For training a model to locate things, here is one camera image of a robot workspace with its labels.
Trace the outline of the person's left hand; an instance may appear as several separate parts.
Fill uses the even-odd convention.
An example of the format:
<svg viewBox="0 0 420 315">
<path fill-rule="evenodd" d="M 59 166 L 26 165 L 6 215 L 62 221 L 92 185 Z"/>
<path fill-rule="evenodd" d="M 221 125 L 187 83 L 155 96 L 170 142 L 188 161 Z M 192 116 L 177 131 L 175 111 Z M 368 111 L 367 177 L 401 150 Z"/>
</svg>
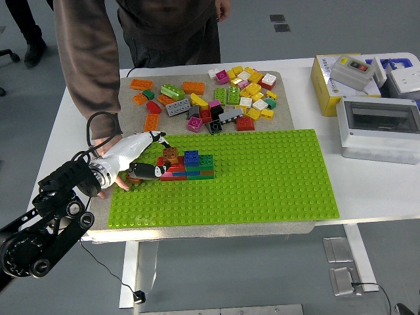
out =
<svg viewBox="0 0 420 315">
<path fill-rule="evenodd" d="M 231 0 L 215 0 L 217 22 L 225 21 L 229 16 L 232 8 Z"/>
</svg>

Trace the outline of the person's right hand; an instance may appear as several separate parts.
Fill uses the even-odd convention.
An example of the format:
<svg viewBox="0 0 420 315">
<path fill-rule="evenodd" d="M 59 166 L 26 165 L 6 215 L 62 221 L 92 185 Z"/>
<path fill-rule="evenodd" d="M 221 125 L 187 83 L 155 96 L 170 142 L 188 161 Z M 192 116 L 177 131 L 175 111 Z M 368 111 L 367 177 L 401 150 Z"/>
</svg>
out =
<svg viewBox="0 0 420 315">
<path fill-rule="evenodd" d="M 96 150 L 100 156 L 103 156 L 108 150 L 110 150 L 121 139 L 122 139 L 122 135 L 116 135 L 106 144 L 102 144 L 102 143 L 105 142 L 107 138 L 94 139 L 94 145 L 99 146 L 99 148 L 97 148 Z M 120 176 L 117 176 L 115 183 L 125 191 L 130 190 L 129 185 Z"/>
</svg>

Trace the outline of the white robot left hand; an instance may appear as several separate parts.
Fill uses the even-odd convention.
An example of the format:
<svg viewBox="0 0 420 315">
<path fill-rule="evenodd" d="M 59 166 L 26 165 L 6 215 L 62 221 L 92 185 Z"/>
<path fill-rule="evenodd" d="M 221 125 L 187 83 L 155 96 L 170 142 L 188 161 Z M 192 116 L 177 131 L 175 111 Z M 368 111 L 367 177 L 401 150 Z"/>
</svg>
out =
<svg viewBox="0 0 420 315">
<path fill-rule="evenodd" d="M 123 138 L 102 157 L 90 162 L 89 168 L 101 187 L 107 188 L 116 181 L 119 172 L 128 170 L 130 164 L 152 143 L 158 142 L 165 148 L 170 148 L 170 144 L 164 138 L 165 135 L 160 131 L 148 131 Z"/>
</svg>

